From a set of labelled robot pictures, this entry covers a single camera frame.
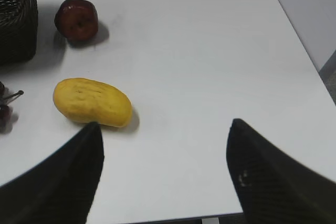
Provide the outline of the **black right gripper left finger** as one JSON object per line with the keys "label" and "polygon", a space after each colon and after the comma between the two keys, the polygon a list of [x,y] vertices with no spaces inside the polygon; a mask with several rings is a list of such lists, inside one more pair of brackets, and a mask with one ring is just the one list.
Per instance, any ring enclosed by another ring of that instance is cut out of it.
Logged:
{"label": "black right gripper left finger", "polygon": [[101,128],[91,122],[45,160],[1,186],[1,223],[86,223],[103,162]]}

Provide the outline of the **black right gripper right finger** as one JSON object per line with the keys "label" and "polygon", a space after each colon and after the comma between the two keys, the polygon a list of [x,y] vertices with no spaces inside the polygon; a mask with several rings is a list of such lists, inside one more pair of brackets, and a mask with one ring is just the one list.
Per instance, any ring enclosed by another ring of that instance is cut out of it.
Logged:
{"label": "black right gripper right finger", "polygon": [[335,182],[233,119],[226,162],[248,223],[335,223]]}

